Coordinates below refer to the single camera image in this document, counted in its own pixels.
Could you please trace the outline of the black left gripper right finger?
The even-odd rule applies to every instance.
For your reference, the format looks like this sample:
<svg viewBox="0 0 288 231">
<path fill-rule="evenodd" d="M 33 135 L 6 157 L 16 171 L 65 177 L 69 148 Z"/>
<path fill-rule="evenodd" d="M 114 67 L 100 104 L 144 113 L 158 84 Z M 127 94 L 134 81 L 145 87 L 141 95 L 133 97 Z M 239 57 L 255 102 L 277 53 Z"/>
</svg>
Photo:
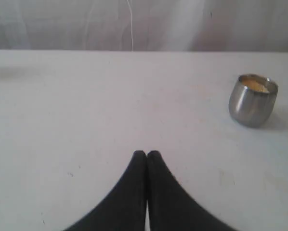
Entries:
<svg viewBox="0 0 288 231">
<path fill-rule="evenodd" d="M 147 155 L 148 211 L 152 231 L 232 231 L 178 183 L 159 151 Z"/>
</svg>

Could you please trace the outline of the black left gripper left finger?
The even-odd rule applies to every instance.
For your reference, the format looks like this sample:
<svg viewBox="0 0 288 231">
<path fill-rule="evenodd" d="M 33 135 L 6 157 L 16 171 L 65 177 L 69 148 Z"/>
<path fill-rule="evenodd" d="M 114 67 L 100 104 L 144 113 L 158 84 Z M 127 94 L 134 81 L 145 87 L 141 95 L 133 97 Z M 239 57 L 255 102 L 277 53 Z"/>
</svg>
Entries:
<svg viewBox="0 0 288 231">
<path fill-rule="evenodd" d="M 113 189 L 67 231 L 144 231 L 147 205 L 147 157 L 135 151 Z"/>
</svg>

